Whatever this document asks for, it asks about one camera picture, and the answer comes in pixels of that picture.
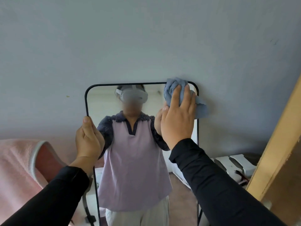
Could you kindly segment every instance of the cloth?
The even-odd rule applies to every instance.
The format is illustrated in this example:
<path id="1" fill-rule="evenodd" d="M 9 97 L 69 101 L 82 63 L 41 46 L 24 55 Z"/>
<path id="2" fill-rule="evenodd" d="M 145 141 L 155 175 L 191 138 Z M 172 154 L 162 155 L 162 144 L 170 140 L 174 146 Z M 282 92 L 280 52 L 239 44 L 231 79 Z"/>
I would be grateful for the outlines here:
<path id="1" fill-rule="evenodd" d="M 158 143 L 167 145 L 154 133 L 153 123 L 154 117 L 141 114 L 132 130 L 122 112 L 100 122 L 98 130 L 105 142 L 113 140 L 105 146 L 99 207 L 114 212 L 146 210 L 170 194 L 170 177 Z"/>
<path id="2" fill-rule="evenodd" d="M 181 93 L 180 93 L 180 100 L 179 100 L 179 106 L 181 105 L 184 97 L 184 87 L 188 84 L 187 81 L 175 78 L 175 79 L 168 79 L 164 88 L 164 98 L 167 102 L 167 105 L 170 106 L 171 97 L 173 94 L 174 89 L 181 85 Z M 195 103 L 197 104 L 196 112 L 195 112 L 195 119 L 204 118 L 208 115 L 208 108 L 206 106 L 206 103 L 203 99 L 201 99 L 199 96 L 195 98 Z"/>
<path id="3" fill-rule="evenodd" d="M 106 219 L 108 226 L 168 226 L 169 200 L 165 197 L 145 211 L 113 212 L 107 209 Z"/>
<path id="4" fill-rule="evenodd" d="M 88 176 L 81 168 L 63 167 L 43 190 L 1 226 L 67 226 L 88 186 Z"/>
<path id="5" fill-rule="evenodd" d="M 182 171 L 211 225 L 285 226 L 192 139 L 179 141 L 169 159 Z"/>
<path id="6" fill-rule="evenodd" d="M 39 193 L 64 166 L 46 141 L 0 140 L 0 224 Z"/>

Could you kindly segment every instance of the black sleeve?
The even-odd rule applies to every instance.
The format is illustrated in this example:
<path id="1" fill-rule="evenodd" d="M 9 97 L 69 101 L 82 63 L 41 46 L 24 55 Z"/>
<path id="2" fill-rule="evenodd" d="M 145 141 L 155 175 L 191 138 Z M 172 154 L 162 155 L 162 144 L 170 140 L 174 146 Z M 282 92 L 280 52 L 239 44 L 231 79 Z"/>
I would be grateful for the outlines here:
<path id="1" fill-rule="evenodd" d="M 182 171 L 210 224 L 285 225 L 215 164 L 193 140 L 181 140 L 169 159 Z"/>
<path id="2" fill-rule="evenodd" d="M 160 136 L 155 129 L 155 117 L 150 117 L 150 130 L 153 134 L 153 139 L 157 143 L 157 145 L 164 151 L 169 151 L 168 145 L 163 140 L 162 136 Z"/>
<path id="3" fill-rule="evenodd" d="M 68 226 L 89 186 L 78 167 L 63 167 L 57 176 L 1 226 Z"/>
<path id="4" fill-rule="evenodd" d="M 97 130 L 100 131 L 105 141 L 103 151 L 98 158 L 100 159 L 113 141 L 114 131 L 112 118 L 110 116 L 106 116 L 104 119 L 102 119 L 97 127 Z"/>

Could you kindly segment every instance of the dark hair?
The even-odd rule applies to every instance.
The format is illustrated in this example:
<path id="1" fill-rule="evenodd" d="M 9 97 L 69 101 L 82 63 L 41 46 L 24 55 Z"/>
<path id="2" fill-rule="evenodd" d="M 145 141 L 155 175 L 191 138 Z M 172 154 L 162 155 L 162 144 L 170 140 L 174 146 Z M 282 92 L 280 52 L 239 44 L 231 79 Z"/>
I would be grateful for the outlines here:
<path id="1" fill-rule="evenodd" d="M 120 85 L 120 86 L 117 86 L 117 89 L 121 89 L 123 86 L 126 86 L 126 85 Z M 144 85 L 140 84 L 140 85 L 137 85 L 137 86 L 141 86 L 142 89 L 145 91 Z"/>

